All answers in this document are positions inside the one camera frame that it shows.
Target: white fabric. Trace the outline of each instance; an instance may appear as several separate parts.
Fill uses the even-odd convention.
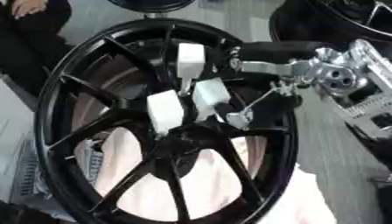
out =
[[[248,166],[244,138],[234,140],[242,161]],[[132,133],[115,130],[103,145],[103,166],[95,188],[104,195],[142,159],[140,145]],[[192,219],[216,212],[234,201],[241,184],[223,158],[213,150],[203,150],[191,172],[181,179],[185,200]],[[168,185],[148,175],[137,182],[119,200],[118,206],[129,213],[157,221],[176,221],[177,210]],[[313,174],[298,168],[288,189],[261,224],[335,224]]]

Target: white cube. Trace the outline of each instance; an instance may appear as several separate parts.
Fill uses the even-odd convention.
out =
[[[215,114],[215,106],[230,101],[230,93],[221,78],[198,81],[195,85],[193,102],[199,111],[198,121],[204,121]]]
[[[206,64],[203,45],[180,43],[178,46],[177,76],[181,79],[198,79]]]
[[[182,125],[185,112],[174,90],[150,95],[147,105],[152,125],[158,134],[166,135],[169,130]]]

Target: wheel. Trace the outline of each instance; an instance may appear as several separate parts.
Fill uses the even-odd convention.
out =
[[[343,50],[355,39],[366,39],[390,58],[391,18],[389,4],[382,1],[294,0],[272,14],[269,30],[274,40],[323,41]]]
[[[176,11],[191,4],[194,0],[109,0],[124,9],[143,13]]]
[[[182,42],[205,46],[207,63],[201,79],[221,77],[232,95],[233,107],[240,109],[270,90],[268,80],[248,83],[228,67],[216,66],[216,73],[211,72],[212,58],[241,41],[205,24],[177,19],[134,21],[110,28],[76,47],[46,83],[34,127],[45,181],[53,197],[78,223],[253,223],[272,208],[288,185],[298,153],[292,113],[273,125],[263,125],[260,117],[249,131],[241,131],[217,117],[194,122],[194,105],[184,96],[180,99],[185,108],[184,125],[168,136],[156,136],[146,112],[146,96],[179,89],[175,70],[177,48]],[[136,136],[143,160],[101,195],[81,171],[76,151],[84,141],[119,127]],[[248,165],[235,151],[234,137],[245,137]],[[263,150],[257,145],[265,137],[263,162],[257,164],[251,158]],[[181,181],[204,149],[213,149],[227,162],[241,183],[241,194],[219,211],[194,219]],[[117,206],[124,193],[147,174],[167,182],[178,211],[176,220],[152,220]]]

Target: gray floor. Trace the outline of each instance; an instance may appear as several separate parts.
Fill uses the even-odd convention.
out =
[[[106,0],[70,0],[73,17],[62,34],[73,44],[104,28],[140,15],[120,9]],[[269,40],[268,17],[282,0],[197,0],[170,17],[197,20],[239,38]],[[301,167],[317,174],[328,205],[339,224],[382,223],[375,189],[367,179],[383,175],[378,164],[349,134],[344,123],[311,91],[303,92],[304,105],[297,110],[300,128]]]

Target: black object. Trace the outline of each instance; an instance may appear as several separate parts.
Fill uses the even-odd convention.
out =
[[[241,61],[265,61],[286,64],[293,59],[308,60],[317,56],[316,49],[327,46],[310,41],[255,42],[241,45],[238,52]]]
[[[392,200],[392,185],[390,183],[379,187],[377,190],[377,199],[383,214],[383,223],[392,223],[392,206],[390,205]]]
[[[11,4],[0,5],[0,70],[34,96],[69,51],[57,32],[71,15],[67,0],[50,0],[47,9],[15,20]]]
[[[191,4],[194,0],[109,0],[131,11],[159,13],[176,11]]]
[[[98,34],[71,51],[53,71],[36,113],[34,126],[38,161],[53,196],[80,224],[162,223],[136,217],[116,207],[125,191],[154,170],[160,170],[157,176],[165,179],[171,188],[178,209],[178,221],[175,223],[254,223],[277,202],[288,185],[298,153],[297,125],[292,113],[283,115],[273,126],[255,123],[250,131],[240,131],[211,117],[202,123],[187,122],[157,140],[146,114],[145,97],[160,91],[161,86],[176,87],[173,74],[181,42],[203,44],[208,58],[215,55],[216,49],[226,52],[242,43],[230,34],[205,24],[177,19],[146,19],[120,24]],[[125,77],[144,83],[142,90],[133,97],[121,97],[104,84],[108,80],[96,81],[100,79],[97,75],[99,68],[119,57],[127,62],[125,65],[128,67],[130,63],[137,67],[141,74],[141,80],[136,74]],[[118,67],[108,67],[110,79],[118,78],[113,72]],[[230,92],[239,95],[238,98],[242,98],[238,88],[250,89],[258,95],[270,89],[270,80],[252,87],[243,80],[228,80],[229,73],[205,71],[202,75],[221,77]],[[135,86],[135,83],[129,84],[130,89]],[[108,107],[109,111],[72,130],[75,128],[72,125],[73,113],[77,111],[75,107],[82,97],[78,97],[79,93],[86,93],[89,98]],[[192,120],[188,117],[193,117],[193,105],[189,105],[186,98],[182,97],[181,101],[187,111],[185,120]],[[86,111],[86,103],[81,104],[81,110]],[[103,198],[83,176],[74,156],[74,146],[114,127],[124,127],[136,135],[141,144],[143,162]],[[269,162],[264,163],[254,179],[249,176],[229,140],[241,136],[247,139],[268,137],[266,159]],[[200,153],[203,149],[214,149],[226,159],[241,181],[243,191],[239,199],[222,210],[190,220],[179,183],[179,170],[183,163],[175,162],[186,159],[184,154]]]
[[[58,224],[55,220],[46,213],[41,213],[38,210],[29,208],[27,206],[17,206],[6,204],[0,201],[0,223],[1,224]]]
[[[341,49],[355,39],[366,39],[392,58],[392,13],[381,12],[366,25],[374,7],[374,0],[288,0],[272,14],[269,31],[275,41],[321,41]]]

